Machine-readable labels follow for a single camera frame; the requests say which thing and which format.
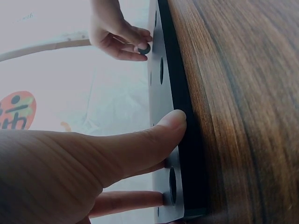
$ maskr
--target black edge strip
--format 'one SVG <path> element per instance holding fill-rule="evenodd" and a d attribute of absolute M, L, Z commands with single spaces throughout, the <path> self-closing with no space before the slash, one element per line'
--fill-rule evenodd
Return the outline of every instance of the black edge strip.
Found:
<path fill-rule="evenodd" d="M 164 34 L 173 106 L 174 109 L 180 109 L 187 115 L 187 130 L 178 146 L 185 216 L 188 216 L 188 211 L 194 210 L 198 210 L 198 215 L 203 215 L 206 212 L 208 195 L 203 136 L 199 128 L 199 122 L 193 112 L 188 82 L 168 1 L 158 0 L 158 4 Z"/>

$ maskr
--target white background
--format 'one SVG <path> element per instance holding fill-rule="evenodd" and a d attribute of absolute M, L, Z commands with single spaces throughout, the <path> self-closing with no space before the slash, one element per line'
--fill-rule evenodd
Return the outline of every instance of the white background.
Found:
<path fill-rule="evenodd" d="M 147 27 L 150 0 L 121 0 L 125 18 Z M 72 32 L 85 32 L 87 0 L 2 0 L 0 51 Z M 34 17 L 19 21 L 28 14 Z M 147 63 L 116 61 L 94 47 L 40 52 L 0 63 L 0 99 L 29 91 L 37 110 L 31 129 L 111 135 L 146 129 Z M 108 190 L 151 190 L 151 175 L 121 181 Z M 153 209 L 100 217 L 93 224 L 152 224 Z"/>

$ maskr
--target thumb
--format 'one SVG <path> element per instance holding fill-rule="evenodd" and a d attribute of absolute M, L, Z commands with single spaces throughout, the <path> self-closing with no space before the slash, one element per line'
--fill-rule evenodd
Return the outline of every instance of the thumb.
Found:
<path fill-rule="evenodd" d="M 120 33 L 118 33 L 117 35 L 140 49 L 145 50 L 148 46 L 146 39 L 142 35 L 140 35 L 128 22 L 125 22 Z"/>
<path fill-rule="evenodd" d="M 167 114 L 156 126 L 141 132 L 95 138 L 90 141 L 100 150 L 100 182 L 104 188 L 164 161 L 180 143 L 186 130 L 186 115 L 181 110 Z"/>

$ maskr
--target wooden surface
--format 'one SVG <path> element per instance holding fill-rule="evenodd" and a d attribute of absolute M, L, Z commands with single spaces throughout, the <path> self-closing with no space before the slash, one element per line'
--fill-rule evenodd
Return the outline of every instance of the wooden surface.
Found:
<path fill-rule="evenodd" d="M 299 0 L 168 2 L 206 141 L 191 223 L 298 224 Z"/>

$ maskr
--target fingernail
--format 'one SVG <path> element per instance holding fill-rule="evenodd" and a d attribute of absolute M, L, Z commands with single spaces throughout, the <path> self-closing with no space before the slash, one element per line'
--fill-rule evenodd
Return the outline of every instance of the fingernail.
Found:
<path fill-rule="evenodd" d="M 147 47 L 148 47 L 148 44 L 147 44 L 147 43 L 140 43 L 140 44 L 138 45 L 138 48 L 139 48 L 139 49 L 142 49 L 142 50 L 145 50 Z"/>
<path fill-rule="evenodd" d="M 181 110 L 174 110 L 164 116 L 157 125 L 176 129 L 184 124 L 186 124 L 186 114 Z"/>

